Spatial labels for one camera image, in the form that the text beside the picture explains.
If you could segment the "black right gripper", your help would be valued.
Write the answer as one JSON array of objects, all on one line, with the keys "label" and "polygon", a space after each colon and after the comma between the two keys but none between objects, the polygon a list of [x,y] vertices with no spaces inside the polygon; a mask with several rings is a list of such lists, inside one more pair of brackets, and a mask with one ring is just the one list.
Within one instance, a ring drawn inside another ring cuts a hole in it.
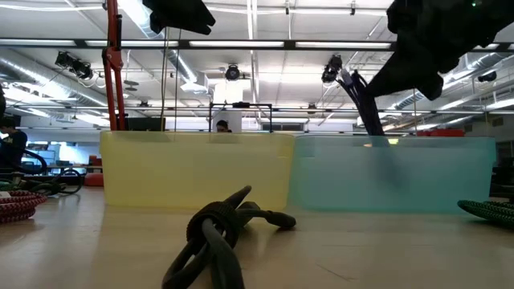
[{"label": "black right gripper", "polygon": [[388,29],[397,35],[394,53],[367,86],[372,97],[417,89],[439,98],[443,78],[459,58],[479,45],[472,31],[482,19],[482,2],[395,0],[387,9]]}]

